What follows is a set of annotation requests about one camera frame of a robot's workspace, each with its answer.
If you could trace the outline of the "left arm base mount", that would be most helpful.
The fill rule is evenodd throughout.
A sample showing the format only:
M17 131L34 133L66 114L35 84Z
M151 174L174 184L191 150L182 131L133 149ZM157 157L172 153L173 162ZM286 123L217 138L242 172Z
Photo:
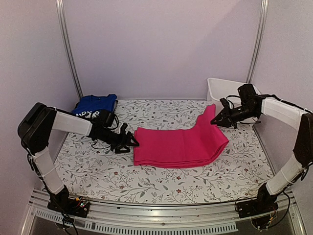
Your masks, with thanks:
M67 194L52 194L47 206L48 209L68 215L87 218L90 201L83 197L69 198Z

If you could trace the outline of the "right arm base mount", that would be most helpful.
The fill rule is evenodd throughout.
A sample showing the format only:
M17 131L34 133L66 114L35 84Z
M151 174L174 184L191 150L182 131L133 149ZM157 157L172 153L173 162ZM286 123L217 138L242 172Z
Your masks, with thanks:
M257 199L239 197L234 204L239 218L250 218L252 226L259 231L269 229L277 217L278 204L276 201L260 204Z

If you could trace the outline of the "pink garment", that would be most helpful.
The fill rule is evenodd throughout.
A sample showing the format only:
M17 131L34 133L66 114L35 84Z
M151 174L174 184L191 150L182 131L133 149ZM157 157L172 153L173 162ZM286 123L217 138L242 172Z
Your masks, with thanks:
M229 140L216 126L216 105L208 105L190 129L151 130L138 128L134 148L134 165L160 168L192 168L214 162L224 151Z

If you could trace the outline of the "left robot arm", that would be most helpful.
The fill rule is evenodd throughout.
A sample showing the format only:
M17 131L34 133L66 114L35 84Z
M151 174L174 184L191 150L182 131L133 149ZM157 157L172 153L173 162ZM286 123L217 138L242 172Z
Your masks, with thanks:
M60 179L49 151L49 139L53 130L74 133L107 143L116 154L128 153L139 142L126 131L127 124L118 125L119 132L111 128L115 121L113 113L99 111L97 116L76 116L64 110L48 107L37 102L18 126L21 146L27 151L29 164L43 182L50 200L61 212L69 212L73 203L69 191Z

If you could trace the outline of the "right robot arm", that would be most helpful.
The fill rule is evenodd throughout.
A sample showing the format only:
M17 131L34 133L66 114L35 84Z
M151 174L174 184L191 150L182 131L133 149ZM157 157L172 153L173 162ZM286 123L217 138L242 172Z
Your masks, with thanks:
M271 207L277 196L297 180L302 180L313 163L313 114L311 111L269 94L245 94L241 105L235 107L227 98L221 98L223 109L211 120L211 124L221 127L237 128L237 123L248 118L259 118L261 115L274 118L297 132L294 146L288 143L287 131L279 131L273 125L275 138L266 137L266 143L280 143L274 156L286 155L287 162L259 189L253 202L256 213L264 213Z

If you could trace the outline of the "blue t-shirt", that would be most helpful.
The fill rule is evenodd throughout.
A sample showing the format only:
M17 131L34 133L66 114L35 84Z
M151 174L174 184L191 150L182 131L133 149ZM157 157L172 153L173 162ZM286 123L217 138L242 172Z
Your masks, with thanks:
M109 94L107 96L87 95L80 99L75 108L71 111L78 117L96 117L102 110L114 112L117 95Z

